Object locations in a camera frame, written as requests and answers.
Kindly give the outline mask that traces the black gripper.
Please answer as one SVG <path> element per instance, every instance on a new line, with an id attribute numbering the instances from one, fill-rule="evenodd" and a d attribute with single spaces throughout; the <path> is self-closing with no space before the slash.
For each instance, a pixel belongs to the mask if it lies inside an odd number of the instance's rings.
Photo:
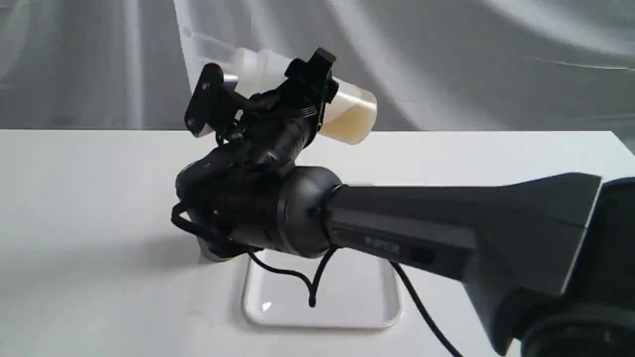
<path id="1" fill-rule="evenodd" d="M 231 108 L 242 111 L 218 134 L 218 147 L 236 154 L 234 165 L 249 173 L 284 171 L 320 130 L 326 104 L 339 84 L 332 76 L 336 56 L 318 48 L 308 61 L 293 59 L 284 86 L 299 94 L 257 93 L 247 99 L 231 95 Z"/>

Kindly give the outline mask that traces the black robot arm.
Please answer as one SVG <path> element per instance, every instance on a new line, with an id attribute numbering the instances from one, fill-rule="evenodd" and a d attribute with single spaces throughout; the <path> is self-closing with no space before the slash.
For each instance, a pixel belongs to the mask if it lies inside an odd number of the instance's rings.
<path id="1" fill-rule="evenodd" d="M 200 70 L 184 123 L 216 148 L 176 177 L 172 223 L 224 262 L 249 255 L 302 280 L 315 307 L 341 248 L 387 260 L 447 350 L 460 353 L 403 266 L 462 282 L 494 351 L 524 357 L 634 355 L 634 178 L 563 173 L 502 186 L 353 186 L 295 160 L 317 134 L 355 145 L 377 115 L 338 81 L 335 55 L 247 48 Z"/>

